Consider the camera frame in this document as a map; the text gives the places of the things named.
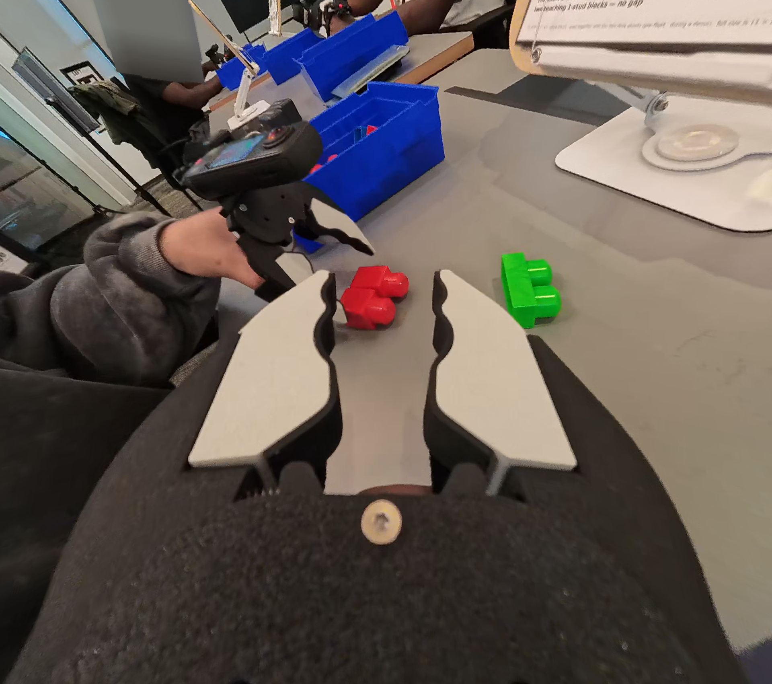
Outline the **blue plastic bin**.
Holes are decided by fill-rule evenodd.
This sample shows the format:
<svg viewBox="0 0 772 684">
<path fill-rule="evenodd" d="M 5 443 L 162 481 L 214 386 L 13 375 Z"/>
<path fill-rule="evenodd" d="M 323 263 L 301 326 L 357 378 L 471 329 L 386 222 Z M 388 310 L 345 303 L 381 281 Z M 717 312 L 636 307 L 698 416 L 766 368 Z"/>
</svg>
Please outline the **blue plastic bin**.
<svg viewBox="0 0 772 684">
<path fill-rule="evenodd" d="M 300 33 L 286 37 L 272 49 L 265 51 L 259 61 L 261 73 L 268 73 L 276 85 L 294 78 L 301 72 L 300 59 L 305 52 L 323 42 L 323 36 L 304 28 Z"/>
<path fill-rule="evenodd" d="M 305 80 L 323 101 L 354 73 L 392 46 L 407 45 L 409 35 L 398 13 L 372 14 L 307 49 L 297 60 Z"/>
<path fill-rule="evenodd" d="M 423 84 L 370 82 L 310 120 L 323 154 L 337 158 L 306 182 L 319 188 L 355 222 L 445 158 L 439 89 Z M 356 127 L 378 130 L 359 143 Z"/>
<path fill-rule="evenodd" d="M 267 52 L 263 43 L 246 44 L 241 48 L 242 56 L 260 72 L 263 68 L 263 58 Z M 217 71 L 217 77 L 222 86 L 230 91 L 237 91 L 245 70 L 243 62 L 237 57 L 226 61 Z"/>
</svg>

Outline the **person's left forearm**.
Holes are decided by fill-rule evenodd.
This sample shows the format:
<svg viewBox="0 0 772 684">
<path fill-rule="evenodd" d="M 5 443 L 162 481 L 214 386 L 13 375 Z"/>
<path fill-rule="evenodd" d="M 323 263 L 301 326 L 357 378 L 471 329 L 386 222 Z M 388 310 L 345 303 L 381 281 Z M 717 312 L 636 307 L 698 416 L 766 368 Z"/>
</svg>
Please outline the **person's left forearm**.
<svg viewBox="0 0 772 684">
<path fill-rule="evenodd" d="M 164 259 L 170 223 L 154 212 L 116 216 L 88 238 L 81 264 L 35 280 L 2 274 L 2 369 L 167 387 L 196 355 L 221 288 Z"/>
</svg>

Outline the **black chair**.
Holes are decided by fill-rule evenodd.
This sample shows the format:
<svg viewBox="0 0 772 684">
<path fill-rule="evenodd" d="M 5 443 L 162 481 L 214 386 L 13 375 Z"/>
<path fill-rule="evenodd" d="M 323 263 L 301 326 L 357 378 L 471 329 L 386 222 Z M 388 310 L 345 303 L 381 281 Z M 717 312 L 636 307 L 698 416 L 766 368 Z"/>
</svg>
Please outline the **black chair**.
<svg viewBox="0 0 772 684">
<path fill-rule="evenodd" d="M 124 85 L 114 81 L 109 82 L 113 82 L 121 90 L 131 94 Z M 127 166 L 132 179 L 151 190 L 157 190 L 160 183 L 164 181 L 171 190 L 181 192 L 185 200 L 192 204 L 195 212 L 201 210 L 200 199 L 181 187 L 175 177 L 182 164 L 186 141 L 180 140 L 178 143 L 164 146 L 158 129 L 149 121 L 141 108 L 140 115 L 137 116 L 138 127 L 134 133 L 135 136 L 131 138 L 131 143 L 114 144 L 103 122 L 98 120 L 101 124 L 96 136 L 98 144 L 107 150 L 111 158 L 119 159 Z"/>
</svg>

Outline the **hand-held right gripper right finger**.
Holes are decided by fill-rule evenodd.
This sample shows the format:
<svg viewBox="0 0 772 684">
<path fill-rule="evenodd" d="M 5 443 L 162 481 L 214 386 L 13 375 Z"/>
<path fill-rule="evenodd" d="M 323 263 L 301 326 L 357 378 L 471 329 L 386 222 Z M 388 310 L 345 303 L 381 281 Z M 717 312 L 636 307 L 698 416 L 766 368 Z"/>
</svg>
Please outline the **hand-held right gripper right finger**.
<svg viewBox="0 0 772 684">
<path fill-rule="evenodd" d="M 574 472 L 578 461 L 526 331 L 449 269 L 435 272 L 423 438 L 431 487 L 476 466 L 497 495 L 513 468 Z"/>
</svg>

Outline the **person's left hand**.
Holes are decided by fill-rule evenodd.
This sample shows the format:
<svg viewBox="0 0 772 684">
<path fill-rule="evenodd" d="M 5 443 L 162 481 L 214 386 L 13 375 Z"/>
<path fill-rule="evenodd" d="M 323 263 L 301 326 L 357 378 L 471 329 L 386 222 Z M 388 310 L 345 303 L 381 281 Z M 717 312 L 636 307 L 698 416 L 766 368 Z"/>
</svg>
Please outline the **person's left hand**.
<svg viewBox="0 0 772 684">
<path fill-rule="evenodd" d="M 231 279 L 254 291 L 264 284 L 229 230 L 221 207 L 164 226 L 158 247 L 165 261 L 181 273 Z"/>
</svg>

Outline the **black framed marker sign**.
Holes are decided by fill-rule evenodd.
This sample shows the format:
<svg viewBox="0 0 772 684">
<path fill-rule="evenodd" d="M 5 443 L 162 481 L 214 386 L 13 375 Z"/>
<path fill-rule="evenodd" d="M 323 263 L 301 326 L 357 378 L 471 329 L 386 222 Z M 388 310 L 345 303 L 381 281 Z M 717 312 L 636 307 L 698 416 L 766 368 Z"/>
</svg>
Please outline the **black framed marker sign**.
<svg viewBox="0 0 772 684">
<path fill-rule="evenodd" d="M 91 61 L 77 62 L 60 68 L 61 76 L 66 81 L 65 86 L 71 89 L 76 86 L 87 86 L 104 81 L 105 78 Z"/>
</svg>

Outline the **person's own dark clothing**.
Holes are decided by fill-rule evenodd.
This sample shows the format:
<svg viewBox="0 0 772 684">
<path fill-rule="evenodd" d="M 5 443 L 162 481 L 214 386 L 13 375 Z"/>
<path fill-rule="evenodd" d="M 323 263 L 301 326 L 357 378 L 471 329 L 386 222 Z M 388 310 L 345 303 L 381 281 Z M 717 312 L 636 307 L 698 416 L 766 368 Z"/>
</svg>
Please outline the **person's own dark clothing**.
<svg viewBox="0 0 772 684">
<path fill-rule="evenodd" d="M 98 480 L 165 388 L 2 369 L 2 647 L 31 631 Z"/>
</svg>

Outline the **clear plastic pouch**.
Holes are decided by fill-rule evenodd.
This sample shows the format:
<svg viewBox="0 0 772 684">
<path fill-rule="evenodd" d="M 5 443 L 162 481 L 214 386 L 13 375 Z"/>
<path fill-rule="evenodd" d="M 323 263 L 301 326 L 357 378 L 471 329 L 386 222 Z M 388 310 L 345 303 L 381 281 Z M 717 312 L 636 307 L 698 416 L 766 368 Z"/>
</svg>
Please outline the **clear plastic pouch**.
<svg viewBox="0 0 772 684">
<path fill-rule="evenodd" d="M 392 45 L 335 87 L 328 102 L 341 101 L 353 93 L 360 93 L 372 81 L 386 80 L 398 70 L 409 51 L 408 45 Z"/>
</svg>

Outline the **wooden board document stand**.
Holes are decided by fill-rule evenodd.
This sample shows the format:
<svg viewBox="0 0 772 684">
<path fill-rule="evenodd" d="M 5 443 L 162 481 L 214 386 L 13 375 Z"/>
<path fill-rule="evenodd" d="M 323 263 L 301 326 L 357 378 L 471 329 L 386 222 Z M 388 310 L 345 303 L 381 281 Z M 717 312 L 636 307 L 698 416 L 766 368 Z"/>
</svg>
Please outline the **wooden board document stand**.
<svg viewBox="0 0 772 684">
<path fill-rule="evenodd" d="M 247 104 L 248 93 L 251 90 L 254 83 L 256 83 L 259 77 L 259 65 L 250 60 L 240 45 L 231 41 L 220 29 L 207 17 L 207 15 L 198 7 L 198 5 L 192 0 L 188 0 L 192 10 L 198 14 L 204 22 L 214 31 L 219 38 L 224 42 L 225 46 L 234 54 L 234 56 L 242 63 L 244 71 L 242 72 L 242 79 L 239 83 L 238 91 L 236 94 L 236 101 L 234 106 L 234 115 L 228 120 L 228 129 L 235 131 L 241 127 L 244 127 L 248 122 L 255 119 L 262 110 L 257 103 L 249 106 Z"/>
</svg>

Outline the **white document stand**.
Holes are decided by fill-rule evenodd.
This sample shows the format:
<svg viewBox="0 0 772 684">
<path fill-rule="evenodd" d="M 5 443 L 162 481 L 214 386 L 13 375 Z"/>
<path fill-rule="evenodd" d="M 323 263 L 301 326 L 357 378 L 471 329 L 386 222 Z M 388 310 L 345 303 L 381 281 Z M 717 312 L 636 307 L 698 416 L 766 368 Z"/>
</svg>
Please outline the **white document stand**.
<svg viewBox="0 0 772 684">
<path fill-rule="evenodd" d="M 629 105 L 562 150 L 559 169 L 730 232 L 770 232 L 771 43 L 522 41 L 530 1 L 513 13 L 516 66 L 584 80 Z"/>
</svg>

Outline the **green two-stud building block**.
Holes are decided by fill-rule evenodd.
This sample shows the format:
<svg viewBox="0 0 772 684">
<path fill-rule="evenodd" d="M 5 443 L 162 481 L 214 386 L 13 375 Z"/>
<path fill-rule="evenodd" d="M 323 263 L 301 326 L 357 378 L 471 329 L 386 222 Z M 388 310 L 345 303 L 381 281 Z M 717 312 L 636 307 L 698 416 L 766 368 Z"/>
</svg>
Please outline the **green two-stud building block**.
<svg viewBox="0 0 772 684">
<path fill-rule="evenodd" d="M 501 256 L 501 281 L 510 316 L 524 329 L 553 320 L 561 312 L 562 298 L 552 284 L 553 271 L 544 259 L 527 259 L 524 253 Z"/>
</svg>

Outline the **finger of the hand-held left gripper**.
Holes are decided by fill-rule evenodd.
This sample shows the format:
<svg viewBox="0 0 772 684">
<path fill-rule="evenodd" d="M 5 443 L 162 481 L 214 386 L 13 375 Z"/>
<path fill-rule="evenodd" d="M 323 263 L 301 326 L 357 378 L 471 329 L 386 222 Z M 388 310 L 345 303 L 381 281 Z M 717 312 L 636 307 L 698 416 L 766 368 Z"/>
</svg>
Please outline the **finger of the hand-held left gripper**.
<svg viewBox="0 0 772 684">
<path fill-rule="evenodd" d="M 313 264 L 303 253 L 284 252 L 274 264 L 274 283 L 279 289 L 293 289 L 314 275 Z"/>
<path fill-rule="evenodd" d="M 304 211 L 304 238 L 317 242 L 322 237 L 332 237 L 360 253 L 374 255 L 371 243 L 357 223 L 313 185 L 304 185 Z"/>
</svg>

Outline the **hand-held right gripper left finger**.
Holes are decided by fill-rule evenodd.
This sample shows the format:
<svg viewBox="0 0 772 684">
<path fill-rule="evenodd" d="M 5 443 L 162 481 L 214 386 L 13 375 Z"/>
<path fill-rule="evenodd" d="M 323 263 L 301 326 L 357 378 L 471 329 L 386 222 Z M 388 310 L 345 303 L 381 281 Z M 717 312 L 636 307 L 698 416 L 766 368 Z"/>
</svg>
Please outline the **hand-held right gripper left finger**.
<svg viewBox="0 0 772 684">
<path fill-rule="evenodd" d="M 246 323 L 188 455 L 190 467 L 250 467 L 269 491 L 285 467 L 304 462 L 325 484 L 343 431 L 331 360 L 336 309 L 335 276 L 322 269 Z"/>
</svg>

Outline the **olive green jacket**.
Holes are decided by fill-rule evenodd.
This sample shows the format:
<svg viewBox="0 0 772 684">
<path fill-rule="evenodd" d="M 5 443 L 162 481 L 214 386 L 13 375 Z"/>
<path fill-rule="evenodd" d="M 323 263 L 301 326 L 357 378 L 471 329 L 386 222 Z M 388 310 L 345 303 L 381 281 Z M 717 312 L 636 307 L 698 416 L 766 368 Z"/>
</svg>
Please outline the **olive green jacket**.
<svg viewBox="0 0 772 684">
<path fill-rule="evenodd" d="M 130 93 L 104 80 L 75 84 L 67 90 L 93 119 L 103 122 L 114 144 L 132 142 L 140 104 Z"/>
</svg>

